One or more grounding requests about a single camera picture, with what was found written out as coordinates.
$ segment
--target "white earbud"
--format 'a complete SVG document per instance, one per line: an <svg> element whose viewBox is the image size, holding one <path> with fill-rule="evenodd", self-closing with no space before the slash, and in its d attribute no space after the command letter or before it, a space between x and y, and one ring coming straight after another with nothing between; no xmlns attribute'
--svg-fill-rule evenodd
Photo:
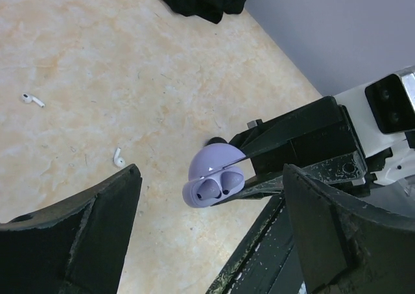
<svg viewBox="0 0 415 294"><path fill-rule="evenodd" d="M38 104L39 106L41 106L42 108L45 106L45 104L43 103L43 101L41 101L40 99L38 99L35 96L29 95L27 93L23 93L21 98L23 99L23 102L26 104L30 104L31 102L35 102L36 104Z"/></svg>
<svg viewBox="0 0 415 294"><path fill-rule="evenodd" d="M117 148L115 150L115 154L114 154L114 164L117 167L124 167L125 166L125 160L119 156L120 152L121 152L121 148Z"/></svg>

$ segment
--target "gray wall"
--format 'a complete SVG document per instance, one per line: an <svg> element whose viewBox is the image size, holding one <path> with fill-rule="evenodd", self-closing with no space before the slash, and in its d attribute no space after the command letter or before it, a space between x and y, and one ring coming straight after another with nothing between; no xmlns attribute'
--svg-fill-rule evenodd
<svg viewBox="0 0 415 294"><path fill-rule="evenodd" d="M415 64L415 0L247 0L322 95Z"/></svg>

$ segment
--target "marble floor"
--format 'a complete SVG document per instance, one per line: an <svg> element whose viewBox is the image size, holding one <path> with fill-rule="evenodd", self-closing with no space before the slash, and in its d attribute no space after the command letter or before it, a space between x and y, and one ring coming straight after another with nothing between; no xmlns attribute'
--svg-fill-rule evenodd
<svg viewBox="0 0 415 294"><path fill-rule="evenodd" d="M137 164L131 294L204 293L266 203L187 207L203 142L319 98L248 13L214 25L160 0L0 0L0 87L0 222L114 174L117 146Z"/></svg>

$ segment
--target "earbud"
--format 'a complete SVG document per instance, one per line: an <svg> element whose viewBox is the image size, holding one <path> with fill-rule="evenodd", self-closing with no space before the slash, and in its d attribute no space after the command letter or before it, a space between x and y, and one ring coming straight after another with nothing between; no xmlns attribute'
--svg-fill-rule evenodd
<svg viewBox="0 0 415 294"><path fill-rule="evenodd" d="M42 108L45 106L45 104L43 103L43 101L41 101L37 97L32 96L32 95L29 95L27 93L23 93L23 95L21 96L21 98L23 99L23 102L26 103L26 104L30 104L31 102L34 101L36 104L38 104Z"/></svg>
<svg viewBox="0 0 415 294"><path fill-rule="evenodd" d="M220 183L222 184L223 193L227 195L229 191L237 187L243 182L244 177L236 172L227 171L220 176Z"/></svg>
<svg viewBox="0 0 415 294"><path fill-rule="evenodd" d="M199 189L197 189L196 195L199 200L206 200L220 198L221 193L219 185L213 179L207 179L202 185L200 185Z"/></svg>
<svg viewBox="0 0 415 294"><path fill-rule="evenodd" d="M124 167L125 166L125 160L119 156L120 152L121 152L121 148L117 148L115 150L115 154L114 154L114 164L117 167Z"/></svg>

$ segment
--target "white robot part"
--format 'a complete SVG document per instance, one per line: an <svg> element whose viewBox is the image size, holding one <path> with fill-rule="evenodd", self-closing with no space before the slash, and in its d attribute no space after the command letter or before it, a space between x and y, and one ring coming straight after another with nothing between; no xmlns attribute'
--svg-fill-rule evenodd
<svg viewBox="0 0 415 294"><path fill-rule="evenodd" d="M367 85L357 86L335 96L336 102L348 110L364 155L369 158L406 139L405 133L385 135L376 124L364 94Z"/></svg>
<svg viewBox="0 0 415 294"><path fill-rule="evenodd" d="M376 184L386 186L395 181L415 174L415 150L409 148L408 142L401 141L391 146L393 156L385 159L385 167L374 172Z"/></svg>

